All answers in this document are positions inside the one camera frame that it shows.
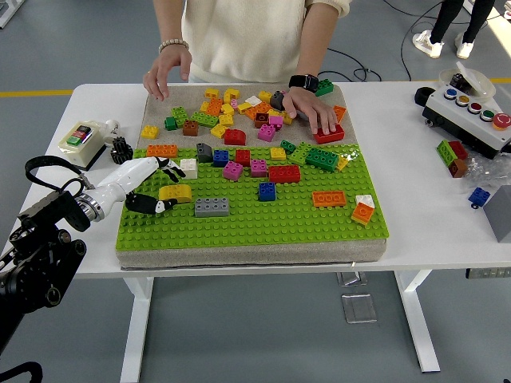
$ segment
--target sneaker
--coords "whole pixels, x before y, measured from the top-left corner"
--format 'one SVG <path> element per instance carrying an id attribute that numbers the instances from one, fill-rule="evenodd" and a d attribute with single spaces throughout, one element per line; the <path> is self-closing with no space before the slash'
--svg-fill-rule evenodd
<path id="1" fill-rule="evenodd" d="M 458 48 L 456 56 L 464 59 L 469 58 L 470 52 L 472 52 L 473 43 L 463 42 L 463 33 L 460 33 L 458 36 L 456 36 L 454 39 L 454 44 L 456 45 L 456 48 Z"/>
<path id="2" fill-rule="evenodd" d="M 430 38 L 431 30 L 425 30 L 421 34 L 415 34 L 413 39 L 415 48 L 421 50 L 431 58 L 439 58 L 444 43 L 437 42 L 436 44 L 431 44 Z"/>

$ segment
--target person's left hand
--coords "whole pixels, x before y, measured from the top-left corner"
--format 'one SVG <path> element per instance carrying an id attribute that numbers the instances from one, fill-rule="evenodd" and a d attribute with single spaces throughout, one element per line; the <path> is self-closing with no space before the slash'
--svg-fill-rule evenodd
<path id="1" fill-rule="evenodd" d="M 282 105 L 290 118 L 296 117 L 297 110 L 304 113 L 311 124 L 312 134 L 316 134 L 319 127 L 324 134 L 336 131 L 337 116 L 334 109 L 324 104 L 313 92 L 293 86 L 284 95 Z"/>

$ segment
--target person's right hand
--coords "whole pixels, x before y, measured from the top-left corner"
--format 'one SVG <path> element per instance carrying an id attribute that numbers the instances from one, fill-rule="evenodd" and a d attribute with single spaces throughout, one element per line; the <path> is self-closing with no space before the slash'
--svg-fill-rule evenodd
<path id="1" fill-rule="evenodd" d="M 188 80 L 192 55 L 181 44 L 167 45 L 153 62 L 153 67 L 144 75 L 144 88 L 156 100 L 163 101 L 168 97 L 168 72 L 175 66 L 180 66 L 181 79 Z"/>

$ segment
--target smartwatch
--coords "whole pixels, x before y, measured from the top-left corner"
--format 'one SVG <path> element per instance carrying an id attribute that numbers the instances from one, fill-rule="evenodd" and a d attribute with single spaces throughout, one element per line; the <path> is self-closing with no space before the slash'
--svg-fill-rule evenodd
<path id="1" fill-rule="evenodd" d="M 311 74 L 291 76 L 289 87 L 298 86 L 309 92 L 316 93 L 318 91 L 319 79 Z"/>

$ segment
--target green baseplate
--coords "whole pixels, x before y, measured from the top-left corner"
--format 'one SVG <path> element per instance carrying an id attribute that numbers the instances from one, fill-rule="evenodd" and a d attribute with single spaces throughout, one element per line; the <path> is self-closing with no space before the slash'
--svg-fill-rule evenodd
<path id="1" fill-rule="evenodd" d="M 340 172 L 324 171 L 313 165 L 300 166 L 298 184 L 276 184 L 277 200 L 260 202 L 259 183 L 268 178 L 251 178 L 250 168 L 244 168 L 235 182 L 222 176 L 222 168 L 212 164 L 197 164 L 197 180 L 181 180 L 192 188 L 191 203 L 180 203 L 158 215 L 122 212 L 117 251 L 185 249 L 191 247 L 227 247 L 284 243 L 318 243 L 385 239 L 389 232 L 383 218 L 366 162 L 357 144 L 321 145 L 313 147 L 338 153 L 350 159 Z M 214 148 L 229 151 L 231 160 L 237 148 Z M 270 148 L 250 149 L 252 159 L 266 160 L 267 165 L 291 164 L 271 160 Z M 135 158 L 145 156 L 144 149 L 135 151 Z M 179 148 L 178 161 L 196 158 L 195 149 Z M 135 192 L 158 197 L 163 186 L 173 182 L 160 170 Z M 312 192 L 343 190 L 344 207 L 314 207 Z M 351 219 L 355 196 L 371 194 L 375 210 L 370 222 L 363 226 Z M 221 198 L 229 200 L 229 216 L 195 217 L 195 199 Z"/>

